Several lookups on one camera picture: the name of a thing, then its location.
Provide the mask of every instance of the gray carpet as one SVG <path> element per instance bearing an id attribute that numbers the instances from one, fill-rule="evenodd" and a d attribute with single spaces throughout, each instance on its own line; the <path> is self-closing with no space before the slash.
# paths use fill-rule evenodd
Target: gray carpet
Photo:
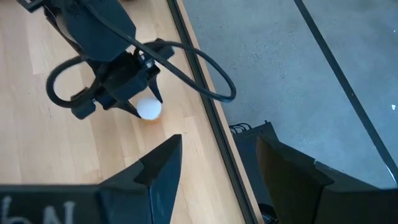
<path id="1" fill-rule="evenodd" d="M 398 162 L 397 1 L 304 3 Z M 293 0 L 184 5 L 201 49 L 238 89 L 223 104 L 229 124 L 268 120 L 282 142 L 377 187 L 395 186 Z M 217 91 L 227 93 L 223 79 L 210 73 Z"/>

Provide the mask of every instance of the wooden table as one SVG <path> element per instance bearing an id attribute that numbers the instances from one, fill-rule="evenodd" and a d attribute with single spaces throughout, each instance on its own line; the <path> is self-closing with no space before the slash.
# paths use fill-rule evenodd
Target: wooden table
<path id="1" fill-rule="evenodd" d="M 182 2 L 178 3 L 197 46 Z M 180 41 L 166 0 L 136 0 L 123 5 L 137 26 L 136 38 L 141 42 L 157 37 Z M 197 92 L 162 69 L 158 83 L 164 104 L 157 123 L 146 123 L 118 109 L 103 111 L 99 106 L 89 118 L 80 121 L 70 110 L 54 105 L 44 87 L 49 71 L 74 55 L 42 11 L 29 14 L 14 0 L 0 0 L 2 184 L 99 183 L 180 133 L 183 159 L 172 223 L 244 223 Z M 191 74 L 182 51 L 176 50 L 170 61 Z M 201 64 L 214 89 L 207 69 Z M 76 66 L 57 80 L 56 92 L 69 98 L 92 81 L 89 66 Z M 151 92 L 140 93 L 131 103 L 144 95 Z M 216 103 L 216 107 L 226 125 L 220 104 Z M 255 204 L 239 154 L 227 133 L 249 197 Z"/>

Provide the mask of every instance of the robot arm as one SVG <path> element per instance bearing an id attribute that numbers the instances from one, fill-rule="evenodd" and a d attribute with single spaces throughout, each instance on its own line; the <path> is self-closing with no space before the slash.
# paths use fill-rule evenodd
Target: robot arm
<path id="1" fill-rule="evenodd" d="M 228 75 L 209 56 L 191 46 L 157 39 L 141 44 L 135 40 L 136 27 L 117 0 L 18 0 L 29 12 L 40 7 L 53 27 L 78 52 L 56 67 L 49 75 L 46 90 L 56 105 L 70 108 L 79 119 L 84 119 L 95 111 L 94 102 L 105 110 L 119 108 L 140 117 L 129 99 L 147 87 L 162 103 L 156 78 L 160 69 L 158 61 L 178 76 L 183 82 L 207 97 L 231 101 L 236 89 Z M 133 54 L 126 51 L 135 45 Z M 167 60 L 174 54 L 172 46 L 194 52 L 215 66 L 231 88 L 231 96 L 221 96 L 196 85 L 191 79 Z M 95 74 L 89 88 L 72 96 L 70 101 L 60 99 L 54 91 L 56 78 L 67 68 L 86 62 Z"/>

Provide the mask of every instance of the ping pong ball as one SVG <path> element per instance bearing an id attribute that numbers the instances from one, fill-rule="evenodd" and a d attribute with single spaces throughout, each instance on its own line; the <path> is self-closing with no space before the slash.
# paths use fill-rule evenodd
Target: ping pong ball
<path id="1" fill-rule="evenodd" d="M 160 116 L 162 103 L 154 97 L 143 97 L 138 100 L 136 108 L 142 119 L 153 121 Z"/>

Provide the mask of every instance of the black wire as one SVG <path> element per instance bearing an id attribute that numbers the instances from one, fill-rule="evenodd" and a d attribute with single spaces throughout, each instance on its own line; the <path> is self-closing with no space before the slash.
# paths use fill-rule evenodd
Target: black wire
<path id="1" fill-rule="evenodd" d="M 238 133 L 242 133 L 243 131 L 245 131 L 245 129 L 243 127 L 240 127 L 240 126 L 232 126 L 230 128 L 233 128 L 236 131 L 237 134 Z"/>
<path id="2" fill-rule="evenodd" d="M 252 127 L 247 123 L 238 123 L 238 124 L 234 124 L 234 125 L 238 125 L 238 126 L 246 125 L 249 129 L 252 129 Z"/>
<path id="3" fill-rule="evenodd" d="M 178 47 L 181 49 L 184 49 L 189 52 L 193 52 L 199 56 L 201 56 L 203 59 L 205 59 L 211 66 L 213 66 L 217 72 L 221 74 L 221 76 L 225 79 L 227 82 L 229 88 L 231 89 L 231 94 L 229 96 L 224 96 L 224 95 L 219 95 L 217 93 L 210 92 L 209 90 L 199 87 L 193 80 L 191 80 L 186 74 L 184 74 L 180 69 L 178 69 L 176 66 L 171 64 L 167 59 L 162 58 L 159 54 L 154 52 L 152 49 L 150 49 L 149 46 L 146 46 L 142 43 L 140 43 L 138 40 L 134 39 L 133 37 L 130 37 L 123 31 L 119 30 L 117 27 L 115 27 L 112 23 L 107 21 L 105 18 L 103 18 L 96 10 L 95 8 L 90 5 L 90 4 L 85 4 L 87 9 L 91 12 L 91 14 L 97 18 L 105 27 L 107 27 L 110 31 L 114 32 L 116 35 L 120 36 L 124 40 L 128 41 L 130 44 L 135 46 L 137 49 L 143 51 L 144 53 L 149 54 L 154 60 L 159 62 L 161 65 L 163 65 L 165 68 L 170 70 L 175 76 L 177 76 L 181 81 L 186 83 L 188 86 L 196 90 L 197 92 L 205 95 L 206 97 L 212 98 L 214 100 L 222 101 L 222 102 L 230 102 L 235 99 L 236 97 L 236 88 L 230 77 L 227 75 L 227 73 L 212 59 L 210 58 L 207 54 L 202 52 L 201 50 L 198 50 L 192 46 L 181 44 L 178 42 L 172 42 L 172 41 L 162 41 L 162 42 L 151 42 L 148 43 L 149 45 L 156 44 L 156 45 L 169 45 L 173 47 Z"/>
<path id="4" fill-rule="evenodd" d="M 243 129 L 243 131 L 246 131 L 246 127 L 240 126 L 240 125 L 237 125 L 237 124 L 231 125 L 230 128 L 241 128 L 241 129 Z"/>
<path id="5" fill-rule="evenodd" d="M 231 131 L 232 134 L 236 134 L 236 131 L 234 128 L 229 128 L 229 130 Z"/>
<path id="6" fill-rule="evenodd" d="M 93 83 L 91 84 L 91 86 L 89 87 L 89 89 L 84 91 L 78 97 L 76 97 L 70 101 L 63 100 L 57 96 L 57 94 L 55 93 L 55 90 L 54 90 L 55 81 L 63 71 L 65 71 L 67 68 L 70 68 L 79 63 L 86 62 L 87 60 L 88 60 L 88 57 L 86 55 L 78 55 L 76 57 L 73 57 L 73 58 L 61 63 L 60 65 L 58 65 L 57 67 L 55 67 L 55 69 L 53 69 L 51 71 L 49 77 L 47 78 L 47 82 L 45 84 L 45 89 L 46 89 L 47 95 L 49 96 L 50 100 L 53 103 L 55 103 L 56 105 L 61 106 L 63 108 L 74 108 L 74 107 L 81 105 L 86 100 L 90 100 L 90 99 L 92 99 L 92 97 L 94 97 L 95 91 L 101 85 L 100 78 L 105 73 L 105 70 L 107 67 L 107 64 L 105 64 L 105 63 L 102 64 L 101 66 L 99 66 L 99 69 L 97 71 L 95 79 L 94 79 Z"/>

